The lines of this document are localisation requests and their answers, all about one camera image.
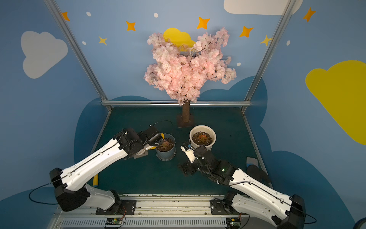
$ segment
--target tree trunk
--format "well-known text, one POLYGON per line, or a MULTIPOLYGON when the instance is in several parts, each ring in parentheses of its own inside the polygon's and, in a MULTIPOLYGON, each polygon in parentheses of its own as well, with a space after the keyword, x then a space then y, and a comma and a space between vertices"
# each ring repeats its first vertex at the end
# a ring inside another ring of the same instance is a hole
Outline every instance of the tree trunk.
POLYGON ((189 101, 185 100, 182 106, 182 121, 189 122, 189 101))

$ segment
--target tree base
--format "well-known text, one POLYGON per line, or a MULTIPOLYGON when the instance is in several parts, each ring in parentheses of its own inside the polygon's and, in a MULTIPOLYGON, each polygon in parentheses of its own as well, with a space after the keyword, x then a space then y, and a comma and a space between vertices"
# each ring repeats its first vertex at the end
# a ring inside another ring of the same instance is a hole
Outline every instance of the tree base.
POLYGON ((179 128, 194 126, 195 123, 194 123, 193 115, 189 116, 189 121, 188 122, 183 122, 182 114, 177 115, 177 125, 178 125, 179 128))

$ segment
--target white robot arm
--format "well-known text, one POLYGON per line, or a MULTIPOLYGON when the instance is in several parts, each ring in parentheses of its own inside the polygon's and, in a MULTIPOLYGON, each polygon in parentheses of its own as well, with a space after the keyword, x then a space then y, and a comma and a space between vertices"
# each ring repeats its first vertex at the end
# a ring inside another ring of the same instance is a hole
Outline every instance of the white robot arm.
POLYGON ((185 175, 200 171, 217 184, 235 188, 251 198, 229 193, 224 202, 237 212, 253 215, 278 229, 302 229, 305 222, 305 204, 298 195, 288 196, 253 179, 242 169, 224 160, 217 160, 204 146, 193 149, 189 143, 181 146, 189 161, 178 167, 185 175))
POLYGON ((131 128, 123 129, 79 163, 64 170, 53 169, 50 177, 62 210, 71 211, 84 206, 98 207, 106 214, 118 212, 121 205, 118 193, 93 188, 87 184, 88 180, 119 159, 146 156, 146 150, 161 144, 162 139, 161 133, 152 125, 139 133, 131 128))

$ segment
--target green table surface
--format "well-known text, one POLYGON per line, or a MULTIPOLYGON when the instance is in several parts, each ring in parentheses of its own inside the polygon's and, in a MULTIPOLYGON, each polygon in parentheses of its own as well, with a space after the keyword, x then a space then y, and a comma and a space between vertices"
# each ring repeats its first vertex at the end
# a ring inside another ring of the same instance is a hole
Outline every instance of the green table surface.
MULTIPOLYGON (((99 173, 98 188, 116 190, 119 194, 221 194, 232 188, 210 181, 200 172, 185 177, 177 167, 188 161, 181 151, 183 141, 189 140, 193 127, 178 128, 176 116, 181 107, 115 107, 102 133, 96 149, 106 144, 123 128, 136 132, 161 120, 173 122, 176 155, 167 162, 156 157, 155 150, 138 159, 119 160, 99 173)), ((246 171, 246 158, 257 158, 239 108, 191 107, 195 125, 211 127, 217 136, 212 153, 218 160, 227 160, 246 171)), ((171 133, 169 122, 155 125, 163 133, 171 133)))

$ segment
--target yellow star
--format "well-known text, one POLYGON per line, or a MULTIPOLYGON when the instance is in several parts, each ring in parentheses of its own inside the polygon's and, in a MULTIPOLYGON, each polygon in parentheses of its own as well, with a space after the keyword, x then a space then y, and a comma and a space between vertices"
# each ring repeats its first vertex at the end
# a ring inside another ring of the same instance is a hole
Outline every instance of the yellow star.
POLYGON ((62 13, 62 16, 64 16, 65 20, 70 21, 70 19, 67 16, 67 12, 63 12, 62 13))
POLYGON ((136 24, 136 22, 134 22, 134 23, 129 23, 128 21, 126 21, 126 23, 127 23, 127 31, 129 31, 129 30, 136 31, 136 30, 135 30, 135 24, 136 24))
POLYGON ((204 29, 207 29, 207 22, 209 21, 210 19, 202 19, 201 17, 199 17, 199 24, 197 26, 197 29, 199 28, 204 28, 204 29))
POLYGON ((266 46, 268 46, 268 42, 272 40, 272 38, 268 38, 266 35, 266 38, 264 39, 264 41, 260 42, 260 44, 266 44, 266 46))
POLYGON ((254 28, 248 29, 247 27, 243 26, 243 32, 240 34, 239 37, 243 37, 243 36, 249 37, 249 33, 252 29, 254 29, 254 28))
POLYGON ((105 43, 105 40, 107 40, 108 38, 106 38, 106 39, 102 39, 101 37, 99 37, 99 38, 100 38, 99 43, 104 43, 105 45, 107 45, 107 44, 105 43))
POLYGON ((311 11, 311 7, 309 8, 309 11, 307 12, 307 14, 305 15, 305 17, 303 19, 306 19, 307 22, 309 22, 310 18, 312 17, 312 15, 315 13, 316 11, 311 11))

